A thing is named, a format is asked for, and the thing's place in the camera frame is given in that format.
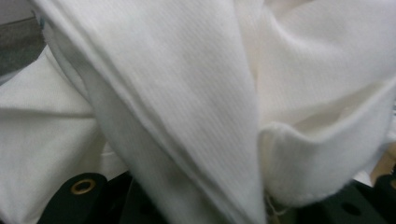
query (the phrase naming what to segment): brass grommet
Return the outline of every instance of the brass grommet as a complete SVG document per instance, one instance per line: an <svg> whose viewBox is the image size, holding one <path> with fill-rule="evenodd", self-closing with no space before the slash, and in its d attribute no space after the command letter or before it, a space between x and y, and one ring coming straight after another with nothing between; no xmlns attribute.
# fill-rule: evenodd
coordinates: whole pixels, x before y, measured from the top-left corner
<svg viewBox="0 0 396 224"><path fill-rule="evenodd" d="M396 189L396 179L390 181L390 185L393 187L393 189Z"/></svg>
<svg viewBox="0 0 396 224"><path fill-rule="evenodd" d="M92 179L82 179L73 185L71 191L73 194L80 195L91 191L96 185Z"/></svg>

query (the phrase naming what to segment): hole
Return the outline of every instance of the hole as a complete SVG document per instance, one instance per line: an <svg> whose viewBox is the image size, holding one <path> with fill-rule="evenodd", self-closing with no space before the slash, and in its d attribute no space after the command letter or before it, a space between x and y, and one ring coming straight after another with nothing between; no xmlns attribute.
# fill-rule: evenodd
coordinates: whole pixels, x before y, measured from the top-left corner
<svg viewBox="0 0 396 224"><path fill-rule="evenodd" d="M85 194L95 187L96 183L92 179L83 179L73 185L71 191L73 194Z"/></svg>
<svg viewBox="0 0 396 224"><path fill-rule="evenodd" d="M352 203L342 203L341 206L343 207L344 211L346 211L352 216L358 217L361 215L361 210Z"/></svg>

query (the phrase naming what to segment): white fabric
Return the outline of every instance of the white fabric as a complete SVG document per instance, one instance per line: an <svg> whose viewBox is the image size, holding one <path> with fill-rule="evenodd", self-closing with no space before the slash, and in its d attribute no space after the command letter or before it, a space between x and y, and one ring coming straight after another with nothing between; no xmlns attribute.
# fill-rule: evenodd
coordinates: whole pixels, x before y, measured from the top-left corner
<svg viewBox="0 0 396 224"><path fill-rule="evenodd" d="M387 135L387 142L396 141L396 102L393 104L393 119L390 124L390 130Z"/></svg>
<svg viewBox="0 0 396 224"><path fill-rule="evenodd" d="M286 205L318 201L387 141L395 1L34 4L54 58L0 88L7 223L34 223L93 139L103 148L92 115L176 224L265 223L264 187Z"/></svg>

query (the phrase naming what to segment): white towel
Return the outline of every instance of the white towel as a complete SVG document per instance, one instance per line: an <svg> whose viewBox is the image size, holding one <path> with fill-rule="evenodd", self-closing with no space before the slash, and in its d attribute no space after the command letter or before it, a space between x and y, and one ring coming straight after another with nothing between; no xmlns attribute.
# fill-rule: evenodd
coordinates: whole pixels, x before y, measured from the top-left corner
<svg viewBox="0 0 396 224"><path fill-rule="evenodd" d="M56 190L100 132L93 117L176 224L264 223L264 187L286 205L318 201L343 187L386 140L396 85L394 1L34 4L49 22L45 35L60 68L49 65L48 51L14 78L32 90L25 98L3 93L27 92L14 79L0 88L0 120L9 123L0 138L16 148L0 147L8 155L1 170L16 171L15 182L0 183L7 223L38 218L42 204L34 206L50 197L42 183ZM35 86L23 74L48 79ZM44 87L51 86L48 96ZM3 112L12 104L43 108L40 118L53 122L20 124ZM42 133L34 140L17 142L7 132L36 125ZM53 157L23 151L31 142L46 146L49 133L59 137L50 138ZM63 142L72 148L67 155L59 153ZM54 161L63 163L41 165ZM41 182L27 173L33 170ZM20 199L12 187L27 177L34 179L24 190L39 193Z"/></svg>

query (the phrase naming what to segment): knit fabric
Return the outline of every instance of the knit fabric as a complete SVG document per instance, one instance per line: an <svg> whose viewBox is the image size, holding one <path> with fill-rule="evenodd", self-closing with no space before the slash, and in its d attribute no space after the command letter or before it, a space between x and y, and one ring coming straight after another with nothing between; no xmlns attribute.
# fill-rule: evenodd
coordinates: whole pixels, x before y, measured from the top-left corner
<svg viewBox="0 0 396 224"><path fill-rule="evenodd" d="M316 202L394 140L394 1L33 3L49 49L0 88L6 223L76 162L122 170L111 146L170 223L261 224L264 189Z"/></svg>

